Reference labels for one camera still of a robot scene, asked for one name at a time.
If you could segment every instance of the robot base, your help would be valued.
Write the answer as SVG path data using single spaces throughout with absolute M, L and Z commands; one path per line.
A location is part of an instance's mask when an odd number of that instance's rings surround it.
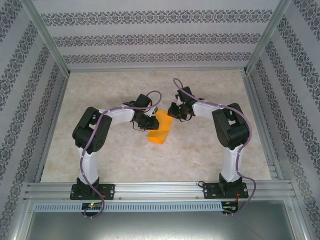
M 235 199 L 237 193 L 239 199 L 249 197 L 247 185 L 242 182 L 242 177 L 234 182 L 226 182 L 220 174 L 219 183 L 204 182 L 201 187 L 205 199 Z
M 114 184 L 99 184 L 99 178 L 92 184 L 95 189 L 97 189 L 103 196 L 104 200 L 113 200 L 115 195 L 115 185 Z M 87 184 L 80 181 L 79 178 L 76 179 L 76 184 L 72 185 L 71 200 L 100 200 L 99 195 L 91 189 Z

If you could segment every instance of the marble floor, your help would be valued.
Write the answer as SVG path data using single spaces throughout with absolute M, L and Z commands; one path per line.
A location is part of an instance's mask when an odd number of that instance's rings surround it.
M 109 109 L 135 100 L 140 93 L 159 90 L 162 101 L 158 107 L 167 110 L 176 101 L 173 78 L 179 78 L 198 98 L 241 106 L 252 124 L 253 136 L 244 150 L 240 170 L 256 180 L 270 180 L 241 74 L 221 70 L 71 73 L 41 181 L 76 181 L 80 157 L 72 132 L 87 107 Z M 150 97 L 155 103 L 159 96 L 154 93 Z M 164 144 L 148 142 L 147 135 L 134 130 L 131 123 L 113 126 L 98 153 L 100 181 L 218 180 L 224 153 L 212 121 L 202 117 L 187 122 L 174 119 Z

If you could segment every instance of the orange sponge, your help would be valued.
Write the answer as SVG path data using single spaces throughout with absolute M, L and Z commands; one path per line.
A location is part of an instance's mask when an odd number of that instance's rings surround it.
M 159 121 L 159 129 L 150 130 L 148 141 L 156 144 L 163 144 L 170 132 L 173 118 L 172 116 L 168 116 L 167 111 L 161 109 L 158 109 L 155 116 Z

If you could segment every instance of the damask pattern wall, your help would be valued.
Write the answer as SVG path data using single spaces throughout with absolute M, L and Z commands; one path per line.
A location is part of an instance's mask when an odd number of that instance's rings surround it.
M 244 67 L 279 0 L 35 0 L 71 70 Z
M 320 239 L 320 1 L 294 0 L 251 77 L 311 239 Z
M 65 76 L 18 0 L 0 1 L 0 240 L 47 143 Z

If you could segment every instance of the metal sheet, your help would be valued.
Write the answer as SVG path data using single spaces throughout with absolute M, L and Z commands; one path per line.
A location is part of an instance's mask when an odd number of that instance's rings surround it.
M 110 212 L 95 219 L 80 213 L 35 212 L 28 240 L 290 240 L 283 201 L 254 201 L 239 215 L 220 212 Z

